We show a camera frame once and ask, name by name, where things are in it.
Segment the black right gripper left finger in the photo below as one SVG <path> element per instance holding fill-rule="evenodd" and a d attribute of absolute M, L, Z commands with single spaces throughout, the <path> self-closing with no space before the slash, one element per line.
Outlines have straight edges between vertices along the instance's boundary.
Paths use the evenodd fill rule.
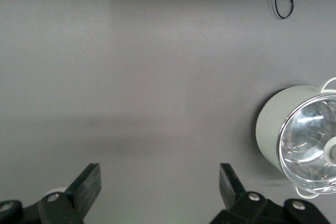
<path fill-rule="evenodd" d="M 101 192 L 100 164 L 89 164 L 65 191 L 46 194 L 23 207 L 19 200 L 1 202 L 1 223 L 84 223 Z"/>

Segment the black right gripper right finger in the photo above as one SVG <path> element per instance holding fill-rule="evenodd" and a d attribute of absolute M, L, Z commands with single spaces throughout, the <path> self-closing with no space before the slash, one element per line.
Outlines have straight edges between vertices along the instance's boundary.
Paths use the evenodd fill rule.
<path fill-rule="evenodd" d="M 211 223 L 329 223 L 312 203 L 287 199 L 278 205 L 254 191 L 246 191 L 229 163 L 219 168 L 219 191 L 225 209 Z"/>

